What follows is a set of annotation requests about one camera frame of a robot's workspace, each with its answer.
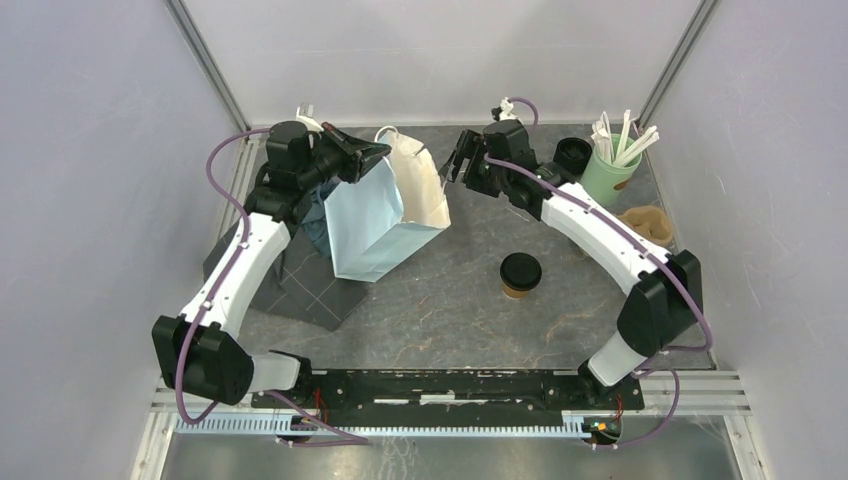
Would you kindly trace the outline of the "light blue paper bag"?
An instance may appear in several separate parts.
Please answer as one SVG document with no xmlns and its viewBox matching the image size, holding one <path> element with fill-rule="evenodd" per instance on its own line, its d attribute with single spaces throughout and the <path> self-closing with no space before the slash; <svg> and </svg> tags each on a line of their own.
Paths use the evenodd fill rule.
<svg viewBox="0 0 848 480">
<path fill-rule="evenodd" d="M 391 125 L 374 140 L 390 153 L 324 203 L 335 276 L 370 283 L 451 226 L 444 184 L 425 144 Z"/>
</svg>

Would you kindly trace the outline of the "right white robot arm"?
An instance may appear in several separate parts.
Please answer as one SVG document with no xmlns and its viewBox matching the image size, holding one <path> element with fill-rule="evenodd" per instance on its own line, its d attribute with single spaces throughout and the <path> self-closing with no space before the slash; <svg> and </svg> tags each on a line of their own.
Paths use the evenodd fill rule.
<svg viewBox="0 0 848 480">
<path fill-rule="evenodd" d="M 449 182 L 498 197 L 565 235 L 594 259 L 626 296 L 611 338 L 580 367 L 580 400 L 602 408 L 618 383 L 665 351 L 703 313 L 701 265 L 689 251 L 673 254 L 605 210 L 562 166 L 540 163 L 527 128 L 501 120 L 461 133 L 438 173 Z"/>
</svg>

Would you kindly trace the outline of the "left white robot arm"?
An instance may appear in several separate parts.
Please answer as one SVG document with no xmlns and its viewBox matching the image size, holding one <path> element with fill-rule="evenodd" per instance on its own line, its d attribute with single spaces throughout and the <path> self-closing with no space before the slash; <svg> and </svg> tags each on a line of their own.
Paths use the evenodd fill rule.
<svg viewBox="0 0 848 480">
<path fill-rule="evenodd" d="M 284 253 L 312 206 L 312 193 L 330 180 L 359 182 L 391 151 L 389 145 L 349 135 L 329 122 L 288 120 L 262 129 L 268 162 L 243 201 L 221 185 L 237 228 L 198 293 L 174 316 L 159 317 L 152 340 L 167 387 L 179 403 L 187 394 L 235 405 L 246 395 L 275 390 L 290 407 L 306 405 L 313 379 L 299 357 L 248 354 L 237 337 L 267 271 Z"/>
</svg>

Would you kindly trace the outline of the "brown paper coffee cup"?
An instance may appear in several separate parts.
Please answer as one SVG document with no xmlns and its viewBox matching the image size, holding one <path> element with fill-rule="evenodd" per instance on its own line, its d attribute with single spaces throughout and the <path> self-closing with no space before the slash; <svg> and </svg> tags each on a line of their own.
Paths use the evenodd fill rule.
<svg viewBox="0 0 848 480">
<path fill-rule="evenodd" d="M 518 281 L 515 278 L 506 276 L 501 277 L 501 282 L 502 291 L 508 298 L 521 299 L 526 297 L 530 291 L 539 285 L 540 278 L 534 277 L 530 280 Z"/>
</svg>

